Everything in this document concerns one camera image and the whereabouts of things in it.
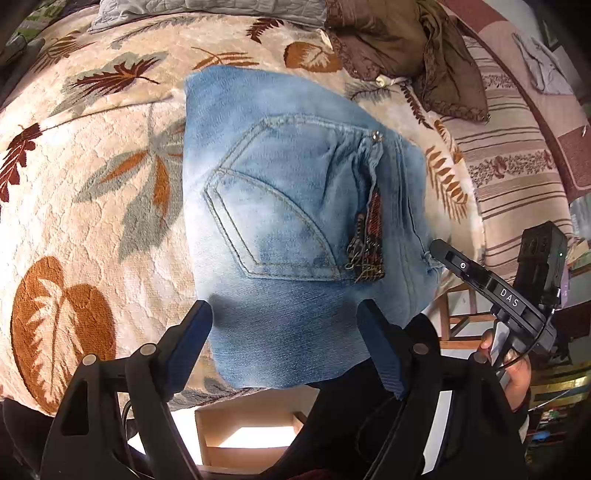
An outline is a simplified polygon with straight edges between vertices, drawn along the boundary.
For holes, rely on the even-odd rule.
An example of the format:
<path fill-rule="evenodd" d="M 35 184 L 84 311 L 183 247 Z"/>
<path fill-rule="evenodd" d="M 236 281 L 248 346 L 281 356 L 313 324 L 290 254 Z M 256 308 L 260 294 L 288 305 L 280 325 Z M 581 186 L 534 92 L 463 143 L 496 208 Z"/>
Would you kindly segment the person right hand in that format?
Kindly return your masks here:
<path fill-rule="evenodd" d="M 494 341 L 494 330 L 486 330 L 478 347 L 478 351 L 489 361 L 491 358 L 491 348 Z M 505 368 L 505 374 L 509 380 L 504 387 L 505 395 L 513 412 L 516 412 L 526 400 L 530 391 L 532 378 L 531 362 L 528 356 L 520 357 L 513 349 L 510 349 L 505 356 L 504 364 L 509 363 Z"/>

